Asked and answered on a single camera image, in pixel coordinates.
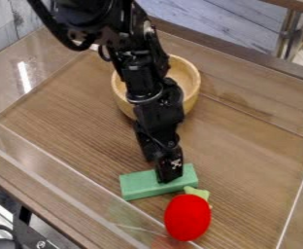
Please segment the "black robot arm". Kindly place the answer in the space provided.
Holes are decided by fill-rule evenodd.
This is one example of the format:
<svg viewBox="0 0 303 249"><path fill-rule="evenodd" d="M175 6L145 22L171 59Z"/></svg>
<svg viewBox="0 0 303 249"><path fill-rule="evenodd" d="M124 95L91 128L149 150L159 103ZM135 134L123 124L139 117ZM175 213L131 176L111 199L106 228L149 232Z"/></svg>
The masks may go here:
<svg viewBox="0 0 303 249"><path fill-rule="evenodd" d="M134 105L134 129L144 157L156 165L157 180L183 176L183 150L177 125L184 120L184 92L169 76L171 57L156 26L135 0L55 0L56 20L107 50L127 84Z"/></svg>

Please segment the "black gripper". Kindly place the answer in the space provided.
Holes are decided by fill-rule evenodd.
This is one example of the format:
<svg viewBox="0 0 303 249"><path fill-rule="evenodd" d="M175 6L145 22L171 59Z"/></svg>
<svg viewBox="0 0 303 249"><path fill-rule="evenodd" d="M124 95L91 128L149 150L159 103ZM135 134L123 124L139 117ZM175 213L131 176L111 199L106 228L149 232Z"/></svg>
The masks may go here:
<svg viewBox="0 0 303 249"><path fill-rule="evenodd" d="M177 126L184 121L184 93L167 77L127 84L127 100L134 105L136 139L145 159L156 162L160 183L183 176L184 157Z"/></svg>

